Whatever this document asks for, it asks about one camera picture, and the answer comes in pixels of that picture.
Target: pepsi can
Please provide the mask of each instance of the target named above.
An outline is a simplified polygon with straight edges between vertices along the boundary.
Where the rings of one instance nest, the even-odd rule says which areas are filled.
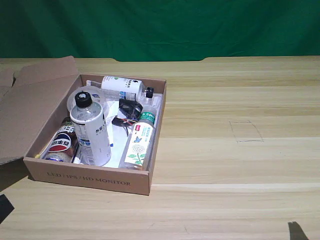
[[[66,117],[63,119],[44,159],[71,163],[77,147],[78,141],[75,128],[70,117]]]

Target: box lid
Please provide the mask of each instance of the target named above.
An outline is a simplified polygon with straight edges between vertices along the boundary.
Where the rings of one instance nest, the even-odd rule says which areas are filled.
[[[0,101],[0,165],[29,152],[61,99],[67,98],[78,74],[72,56],[20,70],[14,86]]]

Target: cardboard box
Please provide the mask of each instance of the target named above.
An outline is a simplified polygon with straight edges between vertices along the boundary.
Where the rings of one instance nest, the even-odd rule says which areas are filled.
[[[69,94],[87,80],[101,82],[103,75],[78,74],[72,56],[22,68],[13,87],[10,74],[0,75],[1,93],[6,93],[0,101],[0,162],[24,157],[36,181],[149,195],[165,107],[165,80],[130,77],[163,94],[149,169],[139,171],[34,158],[69,115]]]

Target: clear plastic bottle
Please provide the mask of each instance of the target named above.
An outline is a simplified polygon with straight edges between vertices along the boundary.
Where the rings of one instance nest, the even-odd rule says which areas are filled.
[[[147,170],[155,135],[157,109],[144,106],[139,121],[132,126],[119,168]]]
[[[74,99],[76,106],[71,109],[70,117],[86,163],[103,166],[111,158],[103,108],[85,91],[77,93]]]
[[[154,89],[145,87],[142,81],[123,77],[105,76],[102,83],[87,80],[86,85],[100,88],[108,101],[125,99],[141,103],[154,94]]]

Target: black bottle cap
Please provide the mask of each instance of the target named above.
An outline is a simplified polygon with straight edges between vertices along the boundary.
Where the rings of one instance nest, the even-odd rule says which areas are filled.
[[[75,96],[75,104],[78,108],[84,109],[92,104],[92,99],[90,93],[86,91],[78,92]]]
[[[152,97],[154,96],[154,90],[155,89],[153,87],[147,87],[145,92],[145,97],[148,99],[152,99]]]

